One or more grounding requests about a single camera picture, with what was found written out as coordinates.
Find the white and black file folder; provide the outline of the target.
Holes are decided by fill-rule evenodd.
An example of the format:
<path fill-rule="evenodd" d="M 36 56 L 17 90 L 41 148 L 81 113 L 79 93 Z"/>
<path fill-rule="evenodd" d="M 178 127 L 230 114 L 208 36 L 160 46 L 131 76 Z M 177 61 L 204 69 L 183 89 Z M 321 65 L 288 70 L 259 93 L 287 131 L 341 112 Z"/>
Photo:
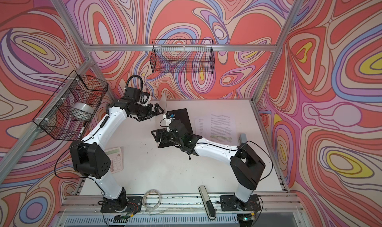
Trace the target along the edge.
<path fill-rule="evenodd" d="M 174 146 L 184 148 L 193 133 L 187 108 L 178 101 L 162 97 L 159 106 L 164 113 L 159 118 L 159 128 L 153 132 L 159 148 Z"/>

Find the printed paper sheets stack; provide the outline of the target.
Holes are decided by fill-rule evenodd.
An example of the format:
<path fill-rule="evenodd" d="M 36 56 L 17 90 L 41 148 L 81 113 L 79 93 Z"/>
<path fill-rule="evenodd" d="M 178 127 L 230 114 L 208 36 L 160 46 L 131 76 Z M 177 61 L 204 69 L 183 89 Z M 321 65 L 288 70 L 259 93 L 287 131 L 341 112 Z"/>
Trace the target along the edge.
<path fill-rule="evenodd" d="M 209 114 L 195 118 L 194 124 L 197 135 L 225 145 L 238 145 L 238 133 L 233 116 Z"/>

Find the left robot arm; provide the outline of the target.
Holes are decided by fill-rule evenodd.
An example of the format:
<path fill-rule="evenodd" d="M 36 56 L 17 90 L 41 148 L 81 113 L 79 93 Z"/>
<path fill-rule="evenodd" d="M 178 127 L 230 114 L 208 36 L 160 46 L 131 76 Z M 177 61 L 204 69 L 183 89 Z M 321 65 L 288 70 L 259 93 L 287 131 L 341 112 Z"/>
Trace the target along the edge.
<path fill-rule="evenodd" d="M 105 146 L 126 119 L 142 122 L 164 113 L 158 104 L 149 102 L 150 94 L 143 90 L 143 78 L 132 75 L 129 80 L 134 78 L 139 80 L 139 88 L 126 85 L 124 95 L 107 105 L 106 115 L 96 127 L 69 148 L 74 170 L 95 183 L 102 193 L 101 205 L 116 213 L 126 210 L 128 200 L 125 189 L 111 173 L 111 160 Z"/>

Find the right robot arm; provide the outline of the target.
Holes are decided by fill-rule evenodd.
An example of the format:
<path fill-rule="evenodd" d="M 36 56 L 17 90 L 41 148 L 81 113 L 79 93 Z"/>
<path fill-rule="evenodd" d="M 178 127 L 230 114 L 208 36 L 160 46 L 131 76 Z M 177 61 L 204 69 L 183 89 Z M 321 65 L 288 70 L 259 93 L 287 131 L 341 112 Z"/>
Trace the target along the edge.
<path fill-rule="evenodd" d="M 221 196 L 221 206 L 232 210 L 248 210 L 250 198 L 261 181 L 265 162 L 247 144 L 228 146 L 210 141 L 200 135 L 189 132 L 186 126 L 173 116 L 164 116 L 166 125 L 151 132 L 157 143 L 169 143 L 189 157 L 204 156 L 228 164 L 238 181 L 238 187 L 232 196 Z"/>

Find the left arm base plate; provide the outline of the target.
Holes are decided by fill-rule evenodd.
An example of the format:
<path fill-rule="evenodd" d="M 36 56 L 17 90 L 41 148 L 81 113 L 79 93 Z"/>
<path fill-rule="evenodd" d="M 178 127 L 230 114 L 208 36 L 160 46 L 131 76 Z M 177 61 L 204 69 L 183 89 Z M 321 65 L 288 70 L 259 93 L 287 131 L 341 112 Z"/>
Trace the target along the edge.
<path fill-rule="evenodd" d="M 130 196 L 125 197 L 125 200 L 121 198 L 116 200 L 110 200 L 103 198 L 98 201 L 98 205 L 101 206 L 102 213 L 130 213 L 136 214 L 141 211 L 143 197 L 140 196 Z"/>

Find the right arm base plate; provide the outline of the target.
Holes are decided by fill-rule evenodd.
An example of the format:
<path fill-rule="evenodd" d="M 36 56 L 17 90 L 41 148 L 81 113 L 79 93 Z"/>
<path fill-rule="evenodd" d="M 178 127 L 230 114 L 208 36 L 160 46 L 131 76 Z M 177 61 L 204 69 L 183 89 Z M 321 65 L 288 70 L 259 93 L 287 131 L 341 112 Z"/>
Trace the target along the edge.
<path fill-rule="evenodd" d="M 254 211 L 262 209 L 259 196 L 251 195 L 247 202 L 240 201 L 234 195 L 221 195 L 220 201 L 222 211 Z"/>

